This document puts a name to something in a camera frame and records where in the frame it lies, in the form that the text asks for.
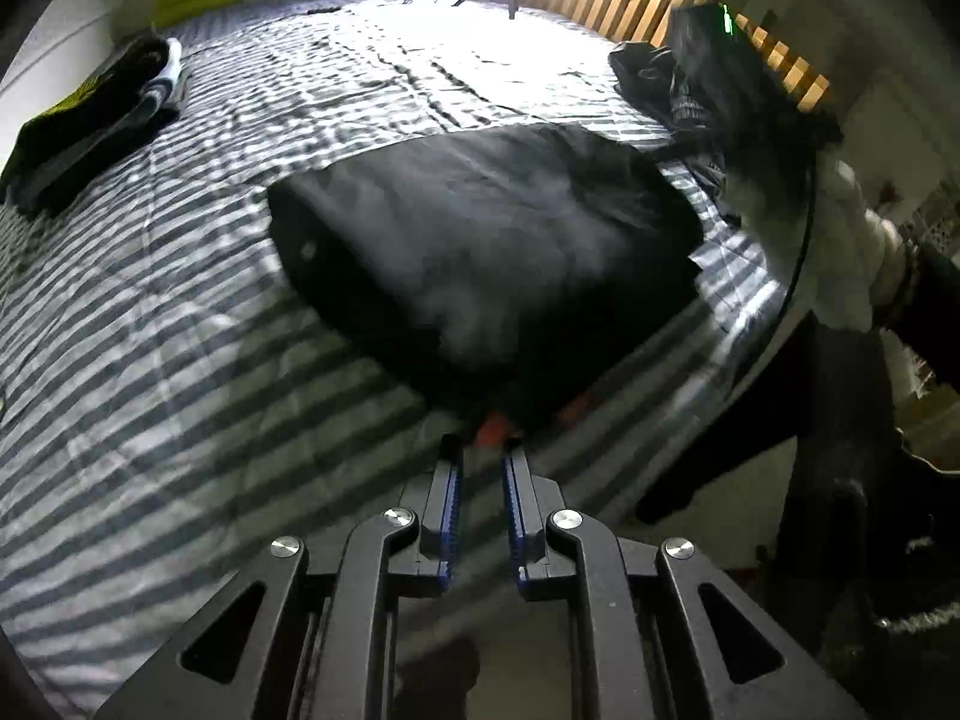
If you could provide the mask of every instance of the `wooden headboard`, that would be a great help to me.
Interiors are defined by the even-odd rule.
[[[664,42],[671,8],[707,1],[711,0],[520,0],[520,4],[563,14],[616,42],[643,40],[659,46]],[[746,16],[737,15],[734,20],[750,35],[767,64],[781,74],[800,109],[811,110],[822,100],[829,81],[808,61]]]

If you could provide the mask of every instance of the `white cloth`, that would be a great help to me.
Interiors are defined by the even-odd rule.
[[[813,231],[793,299],[827,327],[866,332],[875,305],[889,302],[899,284],[901,239],[893,223],[867,209],[849,165],[822,153],[817,176]],[[775,201],[734,172],[726,198],[762,244],[774,276],[788,283],[803,242],[805,206]]]

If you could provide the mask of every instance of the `floor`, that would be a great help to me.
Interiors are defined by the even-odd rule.
[[[796,454],[791,440],[697,493],[693,504],[655,527],[624,522],[619,536],[659,543],[686,536],[723,568],[755,565],[757,546],[772,547]],[[570,717],[566,605],[526,605],[517,596],[518,620],[488,632],[478,643],[480,677],[467,715],[476,720],[565,720]]]

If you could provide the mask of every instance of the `bed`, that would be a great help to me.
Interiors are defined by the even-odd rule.
[[[262,0],[171,30],[179,122],[57,220],[0,207],[0,624],[53,706],[88,716],[256,550],[344,536],[457,427],[287,285],[266,188],[428,134],[568,122],[648,148],[611,44],[563,17],[452,0]],[[723,408],[784,290],[680,163],[700,298],[597,383],[537,473],[616,523]],[[400,657],[515,591],[498,459],[467,464],[449,594],[402,610]]]

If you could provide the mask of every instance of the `folded clothing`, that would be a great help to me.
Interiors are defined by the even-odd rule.
[[[326,322],[434,405],[523,429],[696,296],[686,198],[582,127],[404,141],[268,198],[286,274]]]
[[[25,215],[57,214],[96,175],[179,114],[188,75],[181,45],[133,39],[65,100],[21,127],[0,173],[0,201]]]

